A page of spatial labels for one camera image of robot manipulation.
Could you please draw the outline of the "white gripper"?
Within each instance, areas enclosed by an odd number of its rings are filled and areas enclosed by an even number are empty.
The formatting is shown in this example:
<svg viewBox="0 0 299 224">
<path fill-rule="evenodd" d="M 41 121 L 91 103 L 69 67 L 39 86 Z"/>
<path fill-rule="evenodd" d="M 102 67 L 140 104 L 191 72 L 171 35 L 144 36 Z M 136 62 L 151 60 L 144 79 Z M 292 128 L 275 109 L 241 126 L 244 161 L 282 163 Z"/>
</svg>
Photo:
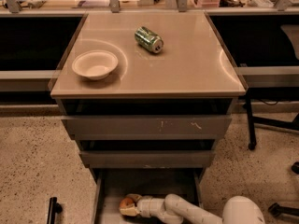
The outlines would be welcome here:
<svg viewBox="0 0 299 224">
<path fill-rule="evenodd" d="M 136 217 L 138 215 L 142 217 L 151 217 L 150 213 L 150 203 L 153 199 L 152 196 L 141 196 L 139 194 L 130 193 L 126 195 L 127 198 L 132 199 L 135 203 L 137 203 L 137 207 L 134 203 L 129 205 L 121 206 L 120 212 L 124 216 L 128 217 Z"/>
</svg>

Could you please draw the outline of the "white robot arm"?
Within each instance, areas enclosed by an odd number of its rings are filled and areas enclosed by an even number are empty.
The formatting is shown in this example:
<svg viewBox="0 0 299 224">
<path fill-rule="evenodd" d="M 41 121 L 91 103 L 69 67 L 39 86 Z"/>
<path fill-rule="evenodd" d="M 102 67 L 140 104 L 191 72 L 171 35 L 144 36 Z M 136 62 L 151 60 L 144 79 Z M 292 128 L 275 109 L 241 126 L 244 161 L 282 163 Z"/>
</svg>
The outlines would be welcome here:
<svg viewBox="0 0 299 224">
<path fill-rule="evenodd" d="M 265 224 L 258 205 L 243 196 L 229 199 L 224 205 L 222 217 L 189 203 L 176 194 L 168 194 L 163 199 L 128 194 L 120 202 L 119 210 L 128 217 L 157 217 L 164 224 L 182 224 L 184 220 L 192 224 Z"/>
</svg>

